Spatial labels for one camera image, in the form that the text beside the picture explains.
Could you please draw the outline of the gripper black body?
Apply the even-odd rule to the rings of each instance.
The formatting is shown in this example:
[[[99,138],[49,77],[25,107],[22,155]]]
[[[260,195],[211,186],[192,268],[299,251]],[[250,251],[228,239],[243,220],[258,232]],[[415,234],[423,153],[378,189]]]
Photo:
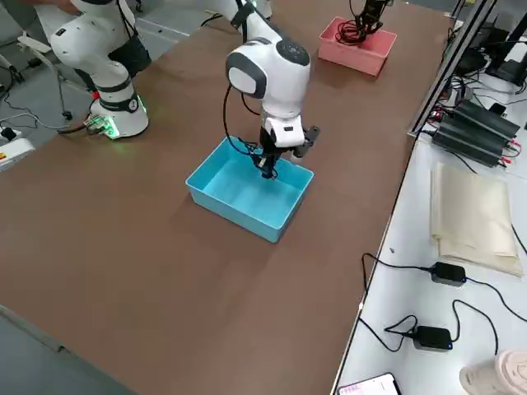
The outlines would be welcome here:
[[[366,0],[361,12],[363,19],[380,19],[390,0]]]
[[[283,154],[284,149],[277,147],[273,140],[273,133],[269,133],[264,127],[260,128],[259,144],[262,148],[262,153],[259,155],[260,160],[265,160],[266,163],[276,162]]]

